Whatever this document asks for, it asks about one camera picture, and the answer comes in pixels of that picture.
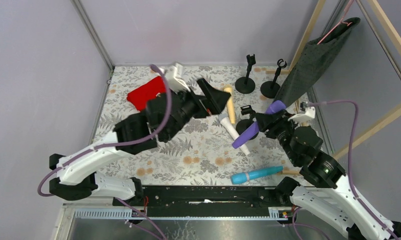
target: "blue marker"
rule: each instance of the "blue marker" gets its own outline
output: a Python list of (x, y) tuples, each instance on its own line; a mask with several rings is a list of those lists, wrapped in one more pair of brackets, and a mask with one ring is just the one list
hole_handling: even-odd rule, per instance
[(273, 175), (283, 171), (283, 166), (271, 166), (249, 172), (241, 172), (230, 177), (232, 184), (242, 184), (252, 179)]

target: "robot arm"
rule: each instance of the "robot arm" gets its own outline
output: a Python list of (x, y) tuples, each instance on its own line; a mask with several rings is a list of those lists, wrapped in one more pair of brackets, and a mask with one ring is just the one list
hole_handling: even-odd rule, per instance
[[(157, 140), (171, 140), (193, 118), (206, 118), (220, 114), (226, 107), (230, 93), (213, 88), (204, 78), (196, 82), (204, 95), (197, 95), (179, 77), (181, 65), (171, 66), (165, 75), (171, 89), (171, 114), (165, 127), (157, 135), (142, 143), (123, 145), (148, 136), (163, 120), (166, 94), (159, 94), (147, 102), (146, 108), (118, 122), (114, 129), (99, 141), (69, 156), (53, 154), (49, 158), (51, 170), (60, 168), (56, 178), (49, 182), (49, 192), (68, 201), (88, 196), (108, 196), (128, 200), (143, 196), (141, 181), (135, 177), (120, 179), (96, 172), (121, 158), (131, 158), (142, 151), (157, 147)], [(65, 163), (78, 157), (72, 163)]]
[[(310, 126), (298, 126), (297, 123), (313, 119), (315, 116), (314, 107), (301, 105), (301, 108), (305, 110), (305, 113), (296, 115), (284, 109), (273, 114), (256, 113), (256, 132), (260, 131), (268, 138), (277, 139), (293, 166), (301, 167), (299, 173), (304, 179), (327, 193), (341, 209), (313, 195), (290, 177), (286, 177), (276, 188), (281, 194), (280, 200), (290, 201), (312, 212), (350, 240), (391, 239), (391, 234), (383, 229), (355, 198), (343, 167), (330, 155), (320, 150), (323, 140)], [(256, 134), (253, 130), (249, 132), (249, 135), (244, 133), (240, 135), (240, 138), (249, 139), (249, 135)], [(401, 237), (400, 222), (385, 218), (361, 194), (358, 193), (358, 195), (380, 221)]]

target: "table surface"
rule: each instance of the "table surface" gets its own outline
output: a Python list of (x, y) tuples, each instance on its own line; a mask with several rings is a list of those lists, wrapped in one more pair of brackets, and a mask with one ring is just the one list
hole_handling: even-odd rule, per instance
[[(250, 77), (256, 87), (250, 94), (241, 94), (233, 89), (236, 122), (249, 118), (241, 115), (240, 107), (251, 105), (257, 112), (264, 112), (273, 100), (261, 95), (260, 86), (273, 79), (267, 74), (272, 67), (254, 67)], [(245, 66), (186, 66), (183, 78), (196, 94), (201, 94), (196, 80), (205, 78), (213, 87), (222, 88), (246, 74)], [(116, 123), (128, 115), (137, 113), (127, 101), (127, 94), (147, 83), (156, 76), (147, 66), (118, 66), (115, 68), (111, 84), (100, 115), (94, 140), (99, 140)], [(277, 79), (282, 84), (287, 75)], [(304, 94), (300, 101), (307, 101)], [(296, 113), (296, 103), (287, 108)], [(128, 179), (137, 177), (144, 185), (216, 185), (230, 186), (230, 176), (240, 172), (272, 166), (293, 167), (278, 141), (266, 138), (263, 133), (246, 143), (251, 154), (245, 156), (234, 149), (233, 139), (222, 127), (217, 116), (205, 119), (191, 119), (188, 124), (169, 142), (159, 142), (158, 147), (143, 151), (129, 158), (115, 161), (99, 171), (103, 174)], [(285, 175), (272, 175), (245, 182), (244, 186), (276, 186)], [(291, 176), (301, 184), (310, 186), (302, 176)]]

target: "round black base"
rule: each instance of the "round black base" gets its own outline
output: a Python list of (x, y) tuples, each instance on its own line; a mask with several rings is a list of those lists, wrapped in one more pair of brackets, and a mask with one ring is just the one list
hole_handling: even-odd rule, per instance
[[(250, 125), (252, 125), (254, 123), (254, 121), (249, 120), (249, 119), (242, 119), (240, 120), (237, 125), (236, 125), (236, 131), (239, 135), (241, 135), (246, 129), (249, 128)], [(249, 140), (253, 140), (258, 136), (258, 133), (255, 134), (255, 136), (253, 136), (251, 139)]]
[(250, 94), (255, 90), (255, 82), (250, 77), (248, 77), (247, 82), (245, 84), (245, 79), (246, 79), (246, 77), (244, 77), (244, 76), (237, 79), (234, 86), (239, 93)]
[(274, 86), (271, 88), (272, 83), (273, 81), (266, 81), (261, 85), (261, 94), (269, 99), (275, 98), (280, 89), (280, 85), (277, 82), (274, 83)]

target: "dark gray cloth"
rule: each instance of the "dark gray cloth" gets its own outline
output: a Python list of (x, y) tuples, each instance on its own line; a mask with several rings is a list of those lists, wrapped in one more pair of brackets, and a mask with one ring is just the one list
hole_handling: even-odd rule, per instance
[(306, 93), (332, 64), (352, 29), (360, 21), (358, 17), (349, 18), (345, 22), (352, 24), (349, 26), (340, 24), (320, 44), (317, 45), (324, 36), (307, 42), (298, 62), (281, 85), (274, 101), (280, 100), (286, 106), (290, 106)]

